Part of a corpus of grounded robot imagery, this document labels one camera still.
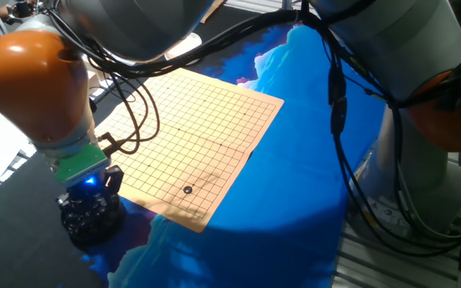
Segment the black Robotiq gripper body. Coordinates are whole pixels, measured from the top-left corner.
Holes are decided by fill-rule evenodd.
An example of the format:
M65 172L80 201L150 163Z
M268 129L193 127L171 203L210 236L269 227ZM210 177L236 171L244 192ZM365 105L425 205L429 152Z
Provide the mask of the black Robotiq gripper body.
M110 194L106 189L106 179L89 176L69 187L64 203L67 212L106 211L110 209Z

